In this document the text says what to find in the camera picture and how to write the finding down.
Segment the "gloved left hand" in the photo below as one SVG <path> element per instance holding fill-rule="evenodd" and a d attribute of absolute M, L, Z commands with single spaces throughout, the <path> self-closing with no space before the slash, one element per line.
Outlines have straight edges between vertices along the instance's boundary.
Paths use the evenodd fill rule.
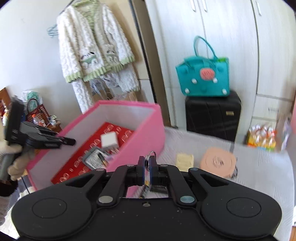
<path fill-rule="evenodd" d="M 1 122 L 1 164 L 3 162 L 3 158 L 8 154 L 19 154 L 22 151 L 22 147 L 20 145 L 8 145 L 8 142 L 4 140 L 4 126 Z M 18 180 L 20 178 L 27 165 L 31 160 L 35 158 L 35 150 L 30 149 L 28 151 L 23 152 L 15 161 L 7 168 L 7 173 L 10 175 L 12 181 Z"/>

